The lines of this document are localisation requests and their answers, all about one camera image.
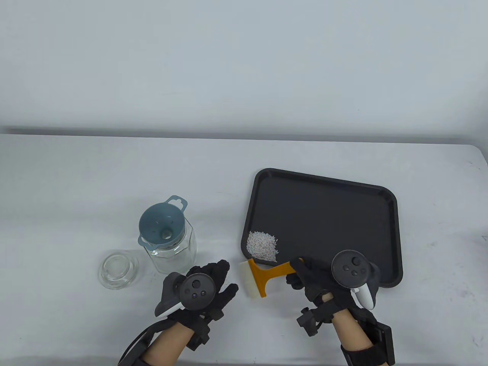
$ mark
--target tray rim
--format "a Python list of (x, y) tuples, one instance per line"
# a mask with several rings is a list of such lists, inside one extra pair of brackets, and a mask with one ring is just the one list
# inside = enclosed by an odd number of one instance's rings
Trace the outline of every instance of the tray rim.
[[(258, 171), (256, 173), (256, 176), (254, 177), (251, 196), (249, 198), (249, 206), (247, 208), (247, 213), (246, 213), (246, 218), (245, 218), (245, 223), (244, 223), (244, 228), (243, 228), (243, 235), (241, 238), (241, 252), (244, 254), (244, 256), (247, 259), (253, 258), (249, 254), (249, 252), (247, 251), (246, 244), (247, 244), (247, 237), (249, 235), (248, 226), (250, 225), (251, 215), (252, 215), (253, 210), (254, 210), (256, 195), (257, 195), (257, 192), (259, 190), (259, 183), (260, 183), (260, 181), (263, 180), (262, 176), (264, 174), (267, 174), (269, 177), (272, 177), (273, 173), (290, 174), (290, 175), (299, 176), (299, 177), (305, 178), (305, 179), (320, 180), (320, 181), (325, 181), (328, 183), (341, 183), (341, 184), (347, 184), (347, 185), (352, 185), (352, 186), (356, 186), (356, 187), (377, 189), (377, 190), (384, 191), (385, 193), (387, 193), (390, 196), (392, 204), (393, 204), (393, 219), (394, 219), (394, 223), (395, 223), (395, 227), (393, 228), (393, 231), (395, 234), (394, 250), (397, 253), (395, 258), (397, 258), (396, 264), (397, 264), (398, 276), (396, 276), (396, 278), (391, 282), (381, 282), (380, 287), (392, 288), (392, 287), (397, 286), (402, 281), (402, 279), (403, 279), (403, 260), (402, 260), (401, 244), (400, 244), (400, 226), (399, 226), (399, 219), (398, 219), (398, 203), (397, 203), (397, 199), (396, 199), (396, 197), (392, 191), (390, 191), (388, 188), (385, 188), (381, 185), (346, 181), (346, 180), (337, 179), (337, 178), (329, 178), (329, 177), (323, 177), (323, 176), (319, 176), (319, 175), (299, 173), (299, 172), (293, 172), (290, 170), (283, 170), (283, 169), (276, 169), (276, 168), (261, 169), (260, 171)], [(254, 259), (254, 261), (256, 263), (269, 265), (271, 267), (274, 267), (277, 265), (276, 262), (263, 261), (261, 259)]]

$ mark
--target black tray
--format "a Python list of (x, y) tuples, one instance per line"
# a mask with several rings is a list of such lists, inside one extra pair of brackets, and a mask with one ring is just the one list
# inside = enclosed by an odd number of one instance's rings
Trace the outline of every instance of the black tray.
[(297, 256), (331, 262), (344, 249), (363, 253), (381, 271), (381, 287), (403, 277), (397, 201), (377, 185), (341, 181), (278, 169), (263, 169), (254, 180), (241, 250), (246, 258), (250, 231), (277, 239), (278, 265)]

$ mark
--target white table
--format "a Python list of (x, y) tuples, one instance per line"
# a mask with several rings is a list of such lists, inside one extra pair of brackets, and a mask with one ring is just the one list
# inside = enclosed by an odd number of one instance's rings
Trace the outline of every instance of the white table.
[[(488, 167), (475, 147), (18, 135), (0, 136), (0, 363), (113, 363), (154, 321), (163, 276), (148, 267), (139, 283), (107, 290), (97, 280), (104, 254), (139, 249), (141, 213), (178, 194), (198, 263), (235, 268), (253, 179), (266, 167), (390, 189), (404, 277), (380, 289), (374, 313), (393, 329), (397, 363), (486, 364)], [(235, 271), (229, 280), (239, 283)], [(182, 360), (345, 364), (331, 327), (309, 338), (296, 324), (300, 291), (275, 281), (268, 292), (254, 301), (239, 292), (209, 343)]]

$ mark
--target white controller grip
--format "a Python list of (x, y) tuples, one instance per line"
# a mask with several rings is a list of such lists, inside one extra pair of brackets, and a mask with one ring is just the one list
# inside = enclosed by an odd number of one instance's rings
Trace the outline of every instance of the white controller grip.
[(183, 310), (184, 306), (182, 303), (177, 303), (176, 305), (170, 307), (163, 314), (159, 315), (158, 318), (167, 318), (168, 315), (173, 314), (176, 310)]
[(373, 297), (371, 296), (371, 292), (369, 291), (367, 283), (362, 285), (361, 287), (353, 288), (352, 292), (356, 294), (356, 297), (358, 298), (358, 301), (363, 308), (367, 310), (374, 309)]

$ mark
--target person's right hand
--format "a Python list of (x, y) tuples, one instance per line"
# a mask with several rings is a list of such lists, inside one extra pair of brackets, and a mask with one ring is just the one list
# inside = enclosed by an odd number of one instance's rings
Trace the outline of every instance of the person's right hand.
[(349, 288), (339, 285), (332, 276), (330, 265), (309, 257), (295, 258), (290, 265), (296, 273), (286, 276), (286, 283), (295, 290), (305, 288), (305, 295), (315, 305), (333, 297), (342, 309), (357, 308)]

